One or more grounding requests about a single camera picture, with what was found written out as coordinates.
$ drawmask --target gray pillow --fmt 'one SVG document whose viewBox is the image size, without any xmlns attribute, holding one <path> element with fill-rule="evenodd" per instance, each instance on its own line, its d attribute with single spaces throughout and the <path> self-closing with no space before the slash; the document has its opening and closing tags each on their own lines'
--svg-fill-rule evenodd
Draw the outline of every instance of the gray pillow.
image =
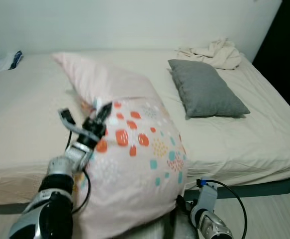
<svg viewBox="0 0 290 239">
<path fill-rule="evenodd" d="M 241 116 L 250 111 L 206 63 L 169 60 L 172 76 L 186 110 L 186 118 Z"/>
</svg>

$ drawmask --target black cord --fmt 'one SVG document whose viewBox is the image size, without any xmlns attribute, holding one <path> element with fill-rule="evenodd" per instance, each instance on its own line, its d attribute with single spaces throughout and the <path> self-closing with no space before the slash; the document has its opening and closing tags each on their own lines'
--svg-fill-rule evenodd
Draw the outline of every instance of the black cord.
<svg viewBox="0 0 290 239">
<path fill-rule="evenodd" d="M 225 185 L 224 183 L 221 183 L 219 181 L 216 181 L 216 180 L 210 180 L 210 179 L 207 179 L 207 180 L 204 180 L 205 182 L 210 182 L 210 183 L 217 183 L 217 184 L 220 184 L 222 185 L 223 187 L 225 187 L 226 189 L 228 189 L 239 201 L 241 207 L 242 207 L 242 211 L 243 211 L 243 216 L 244 216 L 244 230 L 243 230 L 243 235 L 242 235 L 242 239 L 245 238 L 245 235 L 246 235 L 246 231 L 248 229 L 248 219 L 247 219 L 247 215 L 246 215 L 246 211 L 245 211 L 245 207 L 240 199 L 240 197 L 227 185 Z"/>
<path fill-rule="evenodd" d="M 88 182 L 88 189 L 87 189 L 87 194 L 86 194 L 86 197 L 85 197 L 85 199 L 84 199 L 84 201 L 83 201 L 83 203 L 78 207 L 78 208 L 76 208 L 76 209 L 74 209 L 73 211 L 72 211 L 72 215 L 73 214 L 75 214 L 75 213 L 77 213 L 84 205 L 85 205 L 85 203 L 87 202 L 87 200 L 89 199 L 89 197 L 90 197 L 90 193 L 91 193 L 91 180 L 90 180 L 90 177 L 89 177 L 89 175 L 87 174 L 87 172 L 86 172 L 86 170 L 85 169 L 83 169 L 83 173 L 85 174 L 85 177 L 87 178 L 87 182 Z"/>
<path fill-rule="evenodd" d="M 72 138 L 72 131 L 70 131 L 69 139 L 67 140 L 67 144 L 66 144 L 65 150 L 70 146 L 71 138 Z"/>
</svg>

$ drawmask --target wooden floor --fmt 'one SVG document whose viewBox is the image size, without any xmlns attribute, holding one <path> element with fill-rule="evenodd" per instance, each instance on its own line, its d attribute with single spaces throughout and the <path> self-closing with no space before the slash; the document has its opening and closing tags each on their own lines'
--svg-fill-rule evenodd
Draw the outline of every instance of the wooden floor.
<svg viewBox="0 0 290 239">
<path fill-rule="evenodd" d="M 247 239 L 290 239 L 290 194 L 244 198 L 242 201 L 249 220 Z M 236 199 L 218 200 L 215 212 L 232 230 L 234 238 L 241 238 L 243 214 L 238 201 Z M 7 238 L 9 227 L 17 217 L 18 215 L 0 215 L 0 239 Z M 184 220 L 178 217 L 176 239 L 193 238 L 191 228 L 184 223 Z M 162 224 L 157 222 L 129 235 L 128 238 L 160 239 L 162 234 Z"/>
</svg>

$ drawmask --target mattress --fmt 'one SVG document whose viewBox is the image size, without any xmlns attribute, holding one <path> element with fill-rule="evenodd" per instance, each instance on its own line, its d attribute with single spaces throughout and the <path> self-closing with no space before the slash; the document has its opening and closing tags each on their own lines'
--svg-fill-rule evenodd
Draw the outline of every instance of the mattress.
<svg viewBox="0 0 290 239">
<path fill-rule="evenodd" d="M 181 132 L 189 177 L 210 176 L 229 185 L 290 178 L 290 107 L 246 58 L 232 71 L 218 70 L 251 113 L 242 118 L 185 120 L 168 71 L 175 51 L 92 51 L 81 54 L 146 75 Z M 52 157 L 64 151 L 68 131 L 57 109 L 84 120 L 62 69 L 47 55 L 25 55 L 0 72 L 0 204 L 28 202 Z"/>
</svg>

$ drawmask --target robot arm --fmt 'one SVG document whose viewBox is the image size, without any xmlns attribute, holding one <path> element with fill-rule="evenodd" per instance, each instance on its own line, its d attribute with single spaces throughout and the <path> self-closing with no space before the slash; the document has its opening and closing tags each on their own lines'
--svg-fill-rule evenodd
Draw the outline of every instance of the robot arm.
<svg viewBox="0 0 290 239">
<path fill-rule="evenodd" d="M 84 171 L 93 150 L 104 136 L 105 119 L 111 112 L 111 103 L 95 117 L 88 117 L 83 128 L 75 127 L 68 109 L 59 111 L 62 123 L 79 135 L 65 153 L 53 158 L 37 195 L 11 227 L 10 239 L 70 239 L 73 230 L 73 175 Z"/>
<path fill-rule="evenodd" d="M 189 204 L 183 197 L 178 196 L 177 204 L 189 216 L 197 236 L 200 231 L 204 239 L 233 239 L 231 230 L 214 213 L 218 197 L 217 184 L 209 182 L 201 185 L 201 182 L 207 179 L 202 177 L 201 180 L 197 180 L 197 186 L 200 187 L 198 199 Z"/>
</svg>

